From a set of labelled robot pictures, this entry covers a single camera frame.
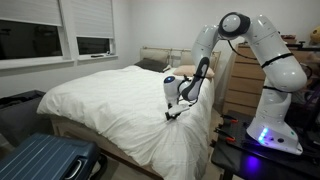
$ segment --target suitcase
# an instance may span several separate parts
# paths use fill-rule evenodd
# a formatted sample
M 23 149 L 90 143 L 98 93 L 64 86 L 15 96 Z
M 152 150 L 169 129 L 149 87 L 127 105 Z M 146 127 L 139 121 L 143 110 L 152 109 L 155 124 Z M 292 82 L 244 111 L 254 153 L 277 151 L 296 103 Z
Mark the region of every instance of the suitcase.
M 0 179 L 88 179 L 100 155 L 95 143 L 34 134 L 0 162 Z

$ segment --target bed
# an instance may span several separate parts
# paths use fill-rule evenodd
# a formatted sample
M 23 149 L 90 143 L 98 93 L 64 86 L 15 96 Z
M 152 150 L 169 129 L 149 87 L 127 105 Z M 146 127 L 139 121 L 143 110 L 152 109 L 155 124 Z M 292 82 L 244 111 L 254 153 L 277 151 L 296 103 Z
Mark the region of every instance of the bed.
M 173 65 L 173 51 L 178 50 L 142 48 L 140 55 L 141 60 Z M 186 52 L 180 65 L 188 65 L 190 51 L 180 51 Z M 219 54 L 212 56 L 212 71 Z M 208 159 L 214 82 L 205 79 L 190 111 L 167 121 L 163 80 L 168 75 L 182 78 L 176 75 L 179 68 L 159 73 L 132 65 L 97 72 L 48 91 L 37 112 L 51 115 L 56 135 L 94 141 L 107 156 L 154 179 L 201 179 Z

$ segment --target window blind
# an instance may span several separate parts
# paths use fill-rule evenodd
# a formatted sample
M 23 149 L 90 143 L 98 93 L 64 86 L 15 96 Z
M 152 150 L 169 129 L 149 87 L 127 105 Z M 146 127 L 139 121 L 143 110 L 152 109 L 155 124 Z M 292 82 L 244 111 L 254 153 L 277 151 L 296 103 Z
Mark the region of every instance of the window blind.
M 62 26 L 58 0 L 1 0 L 0 19 Z
M 77 37 L 114 38 L 111 0 L 72 0 Z

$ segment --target dresser drawer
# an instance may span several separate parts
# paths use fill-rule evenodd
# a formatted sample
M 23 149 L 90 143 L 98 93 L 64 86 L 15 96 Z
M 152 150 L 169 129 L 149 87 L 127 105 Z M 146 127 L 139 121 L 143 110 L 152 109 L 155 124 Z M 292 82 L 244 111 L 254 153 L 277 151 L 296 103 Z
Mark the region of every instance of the dresser drawer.
M 249 107 L 249 106 L 242 106 L 242 105 L 238 105 L 238 104 L 232 104 L 232 103 L 224 103 L 223 105 L 223 114 L 227 114 L 227 112 L 229 110 L 233 110 L 233 111 L 237 111 L 237 112 L 241 112 L 243 114 L 248 114 L 251 116 L 254 116 L 256 114 L 256 108 L 253 107 Z
M 235 63 L 232 76 L 264 80 L 266 75 L 258 64 Z
M 260 95 L 228 90 L 225 101 L 239 105 L 257 107 L 260 101 Z
M 254 94 L 261 94 L 263 83 L 264 81 L 262 80 L 231 77 L 229 81 L 229 89 Z

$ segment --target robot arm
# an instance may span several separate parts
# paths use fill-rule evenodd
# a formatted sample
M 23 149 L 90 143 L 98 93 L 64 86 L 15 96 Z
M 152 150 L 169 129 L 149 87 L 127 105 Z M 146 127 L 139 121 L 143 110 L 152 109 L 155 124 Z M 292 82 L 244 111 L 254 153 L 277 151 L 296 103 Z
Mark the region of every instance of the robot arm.
M 169 76 L 164 80 L 164 91 L 169 108 L 166 113 L 167 120 L 175 119 L 181 112 L 189 109 L 189 105 L 178 103 L 180 95 L 189 102 L 198 98 L 201 84 L 209 68 L 211 52 L 219 40 L 217 26 L 203 27 L 191 50 L 196 66 L 192 81 L 187 77 L 179 80 L 174 76 Z
M 307 77 L 276 28 L 262 15 L 250 19 L 233 12 L 224 16 L 219 26 L 205 26 L 202 29 L 191 51 L 197 67 L 193 80 L 177 80 L 174 76 L 164 80 L 169 108 L 167 119 L 175 119 L 181 112 L 189 109 L 188 105 L 179 105 L 180 95 L 187 101 L 197 99 L 216 43 L 238 36 L 246 39 L 266 73 L 256 115 L 247 128 L 247 133 L 265 147 L 301 154 L 302 147 L 298 137 L 284 122 L 284 117 L 291 103 L 290 92 L 302 88 Z

